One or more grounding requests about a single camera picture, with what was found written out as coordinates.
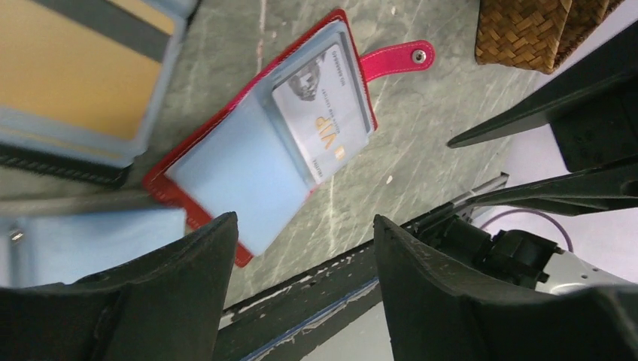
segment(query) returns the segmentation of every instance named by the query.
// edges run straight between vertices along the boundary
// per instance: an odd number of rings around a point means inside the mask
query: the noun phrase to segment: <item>white card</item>
[[[272,97],[317,184],[368,144],[354,81],[339,44],[277,85]]]

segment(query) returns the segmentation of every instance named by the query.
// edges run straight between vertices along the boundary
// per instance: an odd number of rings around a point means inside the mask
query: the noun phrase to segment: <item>red leather wallet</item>
[[[369,107],[369,112],[372,115],[374,129],[377,128],[377,122],[372,111],[372,104],[366,82],[388,74],[427,70],[434,63],[434,48],[430,43],[424,40],[393,45],[376,50],[365,56],[359,56],[356,47],[354,47],[354,39],[352,38],[345,11],[335,9],[270,62],[224,109],[215,114],[206,124],[201,126],[151,169],[144,178],[143,184],[153,197],[167,205],[184,207],[187,211],[187,223],[194,229],[198,229],[200,226],[211,221],[213,217],[209,214],[210,212],[207,212],[193,197],[189,196],[186,191],[168,177],[166,175],[167,170],[226,119],[260,80],[273,72],[284,60],[294,54],[325,26],[335,21],[342,21],[348,27],[348,41],[352,43],[356,63],[363,78],[366,105]],[[252,258],[253,254],[240,244],[237,249],[235,264],[239,267],[243,267],[247,265]]]

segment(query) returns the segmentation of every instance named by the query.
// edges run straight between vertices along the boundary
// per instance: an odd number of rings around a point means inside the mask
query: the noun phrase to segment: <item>marble tabletop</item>
[[[479,0],[203,0],[149,151],[136,160],[125,188],[139,188],[153,164],[335,7],[346,10],[360,53],[425,39],[436,48],[436,62],[425,72],[369,84],[379,122],[370,144],[313,194],[264,256],[234,270],[226,305],[368,241],[375,214],[402,223],[498,175],[506,141],[458,150],[445,142],[511,107],[532,88],[532,72],[476,65]],[[104,191],[0,169],[0,199]]]

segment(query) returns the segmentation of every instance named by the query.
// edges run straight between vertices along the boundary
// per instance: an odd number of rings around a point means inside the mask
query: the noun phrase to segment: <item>woven basket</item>
[[[551,74],[623,0],[481,0],[476,62]]]

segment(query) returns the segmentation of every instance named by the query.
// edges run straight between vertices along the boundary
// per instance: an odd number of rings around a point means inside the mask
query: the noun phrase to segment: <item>red strap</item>
[[[427,70],[434,63],[434,47],[425,40],[383,47],[361,56],[366,82],[389,74]]]

